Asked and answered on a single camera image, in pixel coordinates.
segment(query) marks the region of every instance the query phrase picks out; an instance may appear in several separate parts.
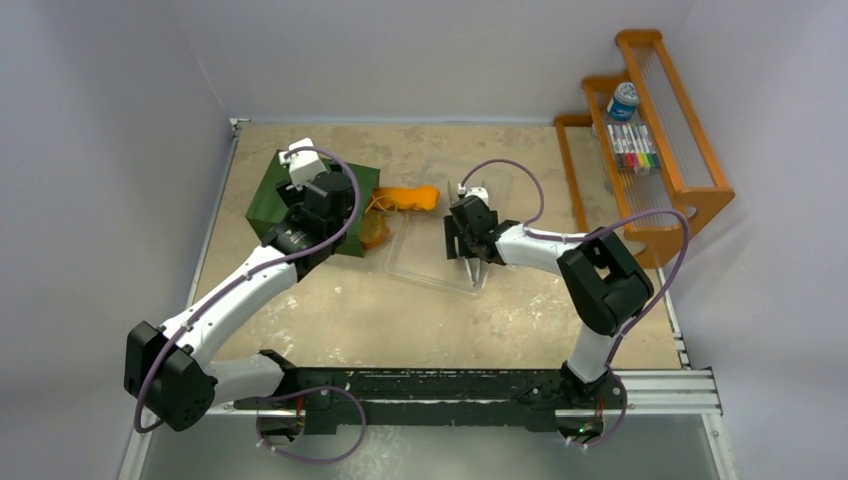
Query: beige table surface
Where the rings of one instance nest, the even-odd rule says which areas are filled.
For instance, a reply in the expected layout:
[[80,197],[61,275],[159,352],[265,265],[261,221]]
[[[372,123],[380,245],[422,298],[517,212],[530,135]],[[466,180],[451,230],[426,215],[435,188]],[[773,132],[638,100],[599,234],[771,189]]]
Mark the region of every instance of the beige table surface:
[[[244,218],[254,190],[274,152],[306,136],[342,158],[380,168],[384,186],[415,186],[426,159],[450,159],[469,169],[495,157],[521,161],[540,177],[547,193],[547,210],[536,226],[575,230],[553,127],[247,123],[197,298],[257,245]],[[526,219],[538,208],[534,187],[522,175],[517,171],[513,177],[509,201],[499,207],[501,218]],[[603,190],[603,180],[596,184],[598,192],[583,195],[601,199],[590,201],[589,215],[607,221],[601,219],[615,216],[610,211],[614,204]],[[471,296],[390,275],[385,271],[388,247],[369,252],[365,259],[332,257],[254,315],[216,358],[240,358],[273,348],[303,366],[555,368],[573,348],[580,320],[560,279],[527,268],[501,267],[491,270],[480,295]],[[628,335],[614,366],[680,368],[662,302]]]

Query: wooden shelf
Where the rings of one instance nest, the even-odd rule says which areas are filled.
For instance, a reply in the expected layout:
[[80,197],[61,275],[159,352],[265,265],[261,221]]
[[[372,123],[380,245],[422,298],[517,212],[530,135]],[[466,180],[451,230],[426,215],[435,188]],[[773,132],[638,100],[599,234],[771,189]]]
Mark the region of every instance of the wooden shelf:
[[[695,110],[686,95],[671,57],[656,30],[626,30],[616,37],[627,69],[620,75],[591,76],[583,80],[588,115],[560,115],[555,120],[566,177],[578,227],[589,225],[574,175],[566,127],[595,125],[612,194],[622,218],[658,207],[672,207],[687,215],[692,235],[700,232],[734,197],[727,185]],[[637,120],[648,125],[660,158],[660,174],[620,171],[607,135],[604,107],[616,86],[630,81],[640,105]],[[658,268],[680,250],[682,228],[673,218],[651,218],[628,224],[624,238],[641,242],[636,254],[645,268]]]

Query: white wall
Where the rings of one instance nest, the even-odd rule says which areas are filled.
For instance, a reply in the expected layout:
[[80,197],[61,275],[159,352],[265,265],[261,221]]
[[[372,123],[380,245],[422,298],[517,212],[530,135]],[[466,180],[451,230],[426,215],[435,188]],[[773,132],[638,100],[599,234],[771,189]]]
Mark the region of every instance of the white wall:
[[698,0],[673,55],[737,197],[672,287],[745,478],[848,478],[848,4]]
[[673,37],[694,0],[172,0],[227,113],[282,121],[550,123],[613,38]]
[[0,2],[0,465],[113,478],[126,335],[184,303],[226,116],[164,0]]

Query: blue jar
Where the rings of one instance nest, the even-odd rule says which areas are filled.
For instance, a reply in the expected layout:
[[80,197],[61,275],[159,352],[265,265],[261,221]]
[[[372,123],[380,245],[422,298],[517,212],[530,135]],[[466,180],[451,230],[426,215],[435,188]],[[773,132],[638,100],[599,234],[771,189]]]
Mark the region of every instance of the blue jar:
[[619,122],[626,122],[638,106],[639,94],[636,93],[636,87],[630,82],[622,82],[615,88],[610,103],[607,104],[607,113]]

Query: pack of markers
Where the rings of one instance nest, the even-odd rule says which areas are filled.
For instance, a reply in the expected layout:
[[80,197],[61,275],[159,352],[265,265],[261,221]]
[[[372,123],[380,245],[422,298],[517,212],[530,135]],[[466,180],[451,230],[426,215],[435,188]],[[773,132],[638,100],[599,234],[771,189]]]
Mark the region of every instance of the pack of markers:
[[613,156],[619,170],[659,171],[660,157],[648,126],[641,122],[607,123]]

